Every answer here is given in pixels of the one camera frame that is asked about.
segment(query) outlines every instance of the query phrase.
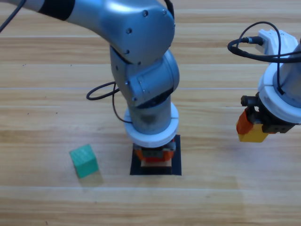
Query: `white ring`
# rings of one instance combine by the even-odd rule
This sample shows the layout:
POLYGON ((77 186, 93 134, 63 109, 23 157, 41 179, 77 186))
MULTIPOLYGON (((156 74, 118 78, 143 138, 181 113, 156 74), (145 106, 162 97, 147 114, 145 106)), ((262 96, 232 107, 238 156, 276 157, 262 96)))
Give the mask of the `white ring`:
MULTIPOLYGON (((131 123, 124 123, 124 125, 127 135, 131 138, 133 143, 141 147, 155 148, 166 145, 177 134, 179 126, 179 113, 173 103, 171 103, 171 118, 171 122, 166 130, 153 135, 147 135, 138 132, 131 123)), ((132 121, 128 109, 125 112, 124 120, 132 121)))

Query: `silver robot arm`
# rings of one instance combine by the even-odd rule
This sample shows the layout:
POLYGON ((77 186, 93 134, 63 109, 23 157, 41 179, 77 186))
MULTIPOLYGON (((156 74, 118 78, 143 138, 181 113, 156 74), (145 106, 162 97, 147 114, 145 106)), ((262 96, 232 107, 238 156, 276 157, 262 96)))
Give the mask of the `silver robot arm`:
MULTIPOLYGON (((0 0, 14 5, 20 1, 0 0)), ((113 77, 141 139, 132 137, 133 128, 126 126, 127 133, 148 148, 173 139, 178 124, 168 136, 166 130, 171 131, 177 115, 170 95, 179 84, 179 70, 168 50, 174 18, 163 5, 157 0, 27 0, 24 7, 88 28, 107 40, 113 77)))

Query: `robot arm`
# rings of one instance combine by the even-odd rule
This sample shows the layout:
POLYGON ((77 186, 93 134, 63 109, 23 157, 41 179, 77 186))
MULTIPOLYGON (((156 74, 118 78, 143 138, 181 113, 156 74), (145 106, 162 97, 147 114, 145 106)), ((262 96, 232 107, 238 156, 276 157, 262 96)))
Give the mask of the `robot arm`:
MULTIPOLYGON (((20 1, 0 0, 15 5, 20 1)), ((128 135, 145 148, 173 140, 178 112, 170 95, 179 84, 179 69, 168 50, 175 30, 169 10, 157 0, 27 0, 24 7, 107 40, 112 74, 128 105, 128 135)))
MULTIPOLYGON (((284 31, 281 36, 281 54, 297 53, 301 45, 295 37, 284 31)), ((259 31, 262 45, 256 48, 263 54, 276 55, 278 36, 273 30, 259 31)), ((284 56, 295 58, 300 54, 284 56)), ((258 85, 254 97, 242 96, 241 104, 246 109, 237 122, 239 140, 262 142, 269 134, 286 133, 301 123, 301 63, 280 64, 280 81, 277 81, 277 63, 271 63, 258 85)))
POLYGON ((24 7, 94 31, 132 64, 153 63, 174 38, 174 19, 156 0, 27 0, 24 7))

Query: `wooden surface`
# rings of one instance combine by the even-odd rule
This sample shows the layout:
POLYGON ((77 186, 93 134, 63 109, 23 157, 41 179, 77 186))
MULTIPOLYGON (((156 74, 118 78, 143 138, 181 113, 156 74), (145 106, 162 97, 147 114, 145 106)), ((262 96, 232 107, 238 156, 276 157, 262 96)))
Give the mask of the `wooden surface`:
MULTIPOLYGON (((240 97, 256 93, 267 65, 226 48, 260 20, 299 39, 300 1, 173 2, 181 177, 130 176, 131 141, 111 99, 85 99, 112 80, 104 40, 28 10, 0 35, 1 226, 301 225, 301 127, 238 141, 240 97), (69 151, 85 144, 100 173, 79 180, 69 151)), ((1 3, 0 20, 13 9, 1 3)))

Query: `black connector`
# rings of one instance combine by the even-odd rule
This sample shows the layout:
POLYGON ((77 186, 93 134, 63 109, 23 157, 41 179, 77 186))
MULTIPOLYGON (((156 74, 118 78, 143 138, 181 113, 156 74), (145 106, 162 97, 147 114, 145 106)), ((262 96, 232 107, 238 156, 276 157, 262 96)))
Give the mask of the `black connector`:
POLYGON ((249 39, 249 41, 247 43, 249 44, 257 44, 262 46, 263 45, 263 38, 259 37, 259 36, 253 36, 253 37, 247 37, 249 39))

